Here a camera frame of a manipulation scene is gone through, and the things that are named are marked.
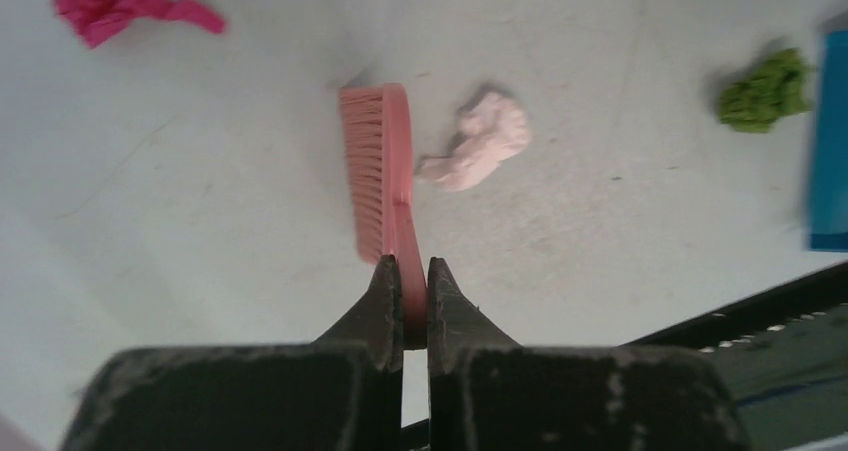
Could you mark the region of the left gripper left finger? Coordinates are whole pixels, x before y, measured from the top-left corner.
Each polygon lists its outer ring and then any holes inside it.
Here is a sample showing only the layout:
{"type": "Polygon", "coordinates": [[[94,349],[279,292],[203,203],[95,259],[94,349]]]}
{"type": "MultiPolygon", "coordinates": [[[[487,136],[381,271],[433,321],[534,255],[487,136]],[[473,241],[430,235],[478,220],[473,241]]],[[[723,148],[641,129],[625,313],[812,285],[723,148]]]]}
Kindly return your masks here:
{"type": "Polygon", "coordinates": [[[64,450],[396,450],[399,268],[308,344],[125,350],[87,386],[64,450]]]}

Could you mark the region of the blue plastic dustpan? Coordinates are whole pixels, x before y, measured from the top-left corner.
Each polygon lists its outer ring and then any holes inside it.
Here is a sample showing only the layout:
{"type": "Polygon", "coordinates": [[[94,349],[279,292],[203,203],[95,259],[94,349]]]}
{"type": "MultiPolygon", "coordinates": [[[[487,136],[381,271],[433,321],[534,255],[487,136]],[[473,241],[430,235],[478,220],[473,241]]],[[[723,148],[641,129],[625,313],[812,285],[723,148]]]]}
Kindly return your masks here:
{"type": "Polygon", "coordinates": [[[809,247],[847,251],[847,32],[825,40],[807,192],[809,247]]]}

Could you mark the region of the pink plastic brush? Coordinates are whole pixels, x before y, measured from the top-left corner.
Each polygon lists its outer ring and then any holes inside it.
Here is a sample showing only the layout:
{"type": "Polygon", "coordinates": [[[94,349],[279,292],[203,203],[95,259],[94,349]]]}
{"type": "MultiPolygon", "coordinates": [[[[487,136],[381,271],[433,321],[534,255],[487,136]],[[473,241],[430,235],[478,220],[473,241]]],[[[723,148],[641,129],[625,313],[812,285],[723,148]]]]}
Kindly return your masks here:
{"type": "Polygon", "coordinates": [[[402,289],[405,347],[427,345],[427,284],[413,215],[413,146],[408,97],[396,83],[338,94],[360,258],[395,257],[402,289]]]}

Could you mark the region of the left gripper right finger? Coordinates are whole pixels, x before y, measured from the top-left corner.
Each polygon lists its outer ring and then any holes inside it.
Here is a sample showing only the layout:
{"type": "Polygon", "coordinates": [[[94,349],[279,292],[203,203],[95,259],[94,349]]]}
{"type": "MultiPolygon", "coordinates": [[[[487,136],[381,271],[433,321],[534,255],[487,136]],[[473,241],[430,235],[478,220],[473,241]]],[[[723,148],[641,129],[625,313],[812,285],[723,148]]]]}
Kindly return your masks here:
{"type": "Polygon", "coordinates": [[[699,353],[518,344],[429,264],[434,450],[748,450],[729,391],[699,353]]]}

